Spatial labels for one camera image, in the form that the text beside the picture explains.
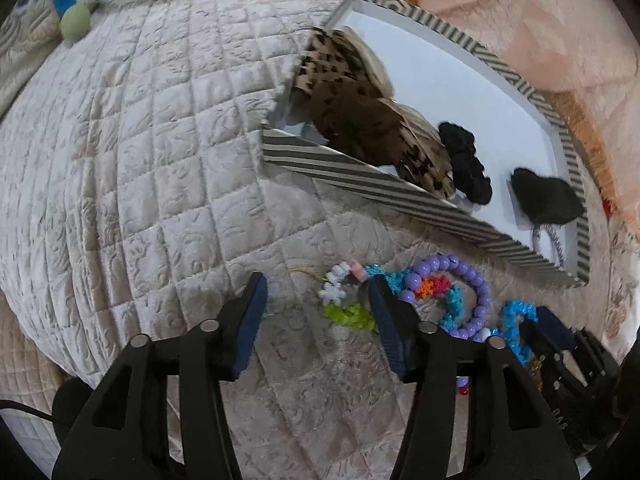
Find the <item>quilted bedspread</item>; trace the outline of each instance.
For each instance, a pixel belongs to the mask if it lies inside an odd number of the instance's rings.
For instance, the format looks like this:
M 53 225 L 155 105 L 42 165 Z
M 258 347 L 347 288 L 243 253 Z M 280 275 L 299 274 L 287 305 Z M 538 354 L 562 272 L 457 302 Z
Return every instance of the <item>quilted bedspread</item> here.
M 137 333 L 183 334 L 252 271 L 268 275 L 250 366 L 223 389 L 246 478 L 388 478 L 412 400 L 377 335 L 333 326 L 318 309 L 318 282 L 291 267 L 326 272 L 354 256 L 400 269 L 456 251 L 492 282 L 494 311 L 522 298 L 598 335 L 604 325 L 609 240 L 586 173 L 591 283 L 561 290 L 263 163 L 260 122 L 307 29 L 340 1 L 99 9 L 91 33 L 53 51 L 0 125 L 0 288 L 24 333 L 67 372 L 95 385 Z

